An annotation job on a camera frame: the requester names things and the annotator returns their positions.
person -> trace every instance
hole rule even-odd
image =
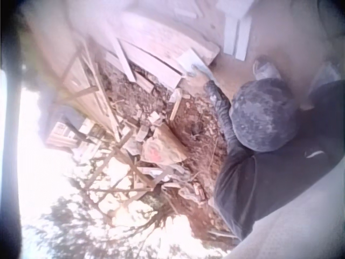
[[[215,207],[240,240],[256,221],[327,174],[344,153],[344,81],[332,62],[312,82],[308,96],[314,108],[308,111],[299,108],[267,57],[255,60],[253,73],[256,81],[243,85],[232,105],[200,73],[227,143]]]

gray knit hat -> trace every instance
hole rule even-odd
[[[257,152],[274,151],[298,131],[298,104],[286,84],[267,78],[243,85],[230,109],[238,140]]]

ground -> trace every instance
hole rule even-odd
[[[152,75],[144,73],[138,67],[133,66],[133,68],[153,83],[157,82]],[[100,71],[111,102],[116,104],[116,108],[125,118],[136,118],[138,110],[142,110],[140,125],[151,126],[147,119],[151,112],[156,111],[165,115],[165,122],[188,149],[188,158],[182,162],[182,165],[191,171],[191,175],[197,174],[193,181],[201,183],[208,199],[212,197],[217,174],[226,156],[226,146],[212,106],[207,100],[202,97],[183,99],[174,121],[169,122],[167,118],[174,104],[168,102],[171,92],[164,86],[156,83],[152,93],[147,93],[137,84],[130,83],[121,72],[105,61],[100,63]],[[207,232],[211,229],[229,231],[212,207],[207,203],[198,206],[180,197],[177,192],[171,195],[172,203],[178,213],[188,217],[196,238],[227,243],[229,248],[231,240],[226,238],[212,240],[212,235]]]

bright sky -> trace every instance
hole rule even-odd
[[[38,135],[40,110],[38,94],[22,90],[19,136],[18,181],[19,204],[22,224],[34,224],[42,213],[48,213],[58,197],[72,191],[63,174],[73,169],[70,155],[62,151],[46,149]],[[191,236],[185,216],[169,221],[167,229],[157,231],[152,238],[162,237],[160,258],[167,258],[170,244],[178,244],[188,254],[203,257],[207,250],[200,240]],[[23,258],[47,258],[42,251],[24,244]]]

dirt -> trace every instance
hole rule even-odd
[[[193,181],[202,185],[206,198],[212,197],[217,174],[226,156],[226,145],[211,104],[202,97],[183,99],[174,121],[169,122],[174,106],[168,102],[172,92],[159,84],[154,76],[132,65],[133,69],[155,85],[152,93],[147,93],[136,83],[129,82],[124,74],[106,61],[101,60],[99,68],[113,107],[125,118],[131,117],[139,125],[147,125],[154,130],[148,120],[150,114],[155,111],[164,117],[164,122],[188,149],[188,158],[181,164],[190,170],[192,176],[197,174]],[[211,229],[229,230],[207,202],[197,205],[185,200],[177,192],[171,192],[170,196],[178,213],[188,217],[195,238],[201,239],[205,244],[216,243],[220,248],[229,249],[232,246],[232,240],[208,233]]]

